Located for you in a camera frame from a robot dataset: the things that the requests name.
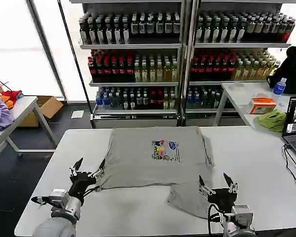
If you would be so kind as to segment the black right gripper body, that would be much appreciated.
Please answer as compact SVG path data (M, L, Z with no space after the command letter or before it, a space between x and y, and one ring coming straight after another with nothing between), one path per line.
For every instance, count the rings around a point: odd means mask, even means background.
M237 192L230 192L229 188L212 189L208 195L208 202L216 204L219 210L231 210L237 199Z

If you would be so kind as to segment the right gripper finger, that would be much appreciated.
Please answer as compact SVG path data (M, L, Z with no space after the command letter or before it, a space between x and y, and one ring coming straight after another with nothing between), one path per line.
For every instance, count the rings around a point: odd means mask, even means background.
M205 182L202 179L201 175L199 175L199 192L202 195L214 195L215 194L215 192L212 189L208 188L205 185Z
M224 173L223 176L224 176L225 181L229 187L228 191L230 193L236 193L238 190L238 183L234 183L233 180L226 173Z

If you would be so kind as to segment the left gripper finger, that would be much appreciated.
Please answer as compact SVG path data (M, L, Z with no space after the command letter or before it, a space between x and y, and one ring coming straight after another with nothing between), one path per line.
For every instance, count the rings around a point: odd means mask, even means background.
M91 177L91 178L100 178L100 177L102 177L104 175L105 163L106 163L106 159L103 159L100 166L99 166L99 168L96 171L90 173L88 175L88 177Z
M71 173L70 176L71 177L77 176L77 172L78 172L82 162L83 162L83 158L76 161L75 164L72 167L70 167L70 173Z

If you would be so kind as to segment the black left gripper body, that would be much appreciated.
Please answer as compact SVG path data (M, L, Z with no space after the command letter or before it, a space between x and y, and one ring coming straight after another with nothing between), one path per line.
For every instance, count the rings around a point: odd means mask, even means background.
M91 172L77 172L70 175L72 185L69 189L69 196L83 198L87 188L96 184L96 178L92 177Z

